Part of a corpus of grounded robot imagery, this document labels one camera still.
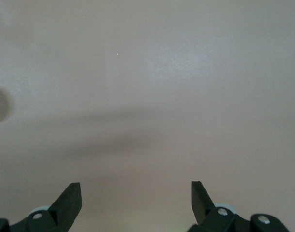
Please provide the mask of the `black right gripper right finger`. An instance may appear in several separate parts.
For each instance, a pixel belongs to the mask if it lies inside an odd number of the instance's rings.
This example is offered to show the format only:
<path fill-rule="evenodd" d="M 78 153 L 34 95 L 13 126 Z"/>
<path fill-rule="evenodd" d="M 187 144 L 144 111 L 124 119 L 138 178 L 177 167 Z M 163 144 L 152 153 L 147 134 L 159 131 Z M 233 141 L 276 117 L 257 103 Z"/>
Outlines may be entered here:
<path fill-rule="evenodd" d="M 202 182 L 191 183 L 192 210 L 197 221 L 190 232 L 287 232 L 287 227 L 276 217 L 253 214 L 246 220 L 228 207 L 216 206 Z"/>

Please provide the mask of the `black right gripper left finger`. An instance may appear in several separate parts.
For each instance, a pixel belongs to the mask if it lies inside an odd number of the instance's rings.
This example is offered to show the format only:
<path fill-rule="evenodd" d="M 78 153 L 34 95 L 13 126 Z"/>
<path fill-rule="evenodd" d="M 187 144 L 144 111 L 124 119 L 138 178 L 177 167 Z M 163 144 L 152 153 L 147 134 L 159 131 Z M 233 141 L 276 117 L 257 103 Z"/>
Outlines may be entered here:
<path fill-rule="evenodd" d="M 0 232 L 67 232 L 81 208 L 81 185 L 71 183 L 48 209 L 34 211 L 12 225 L 0 218 Z"/>

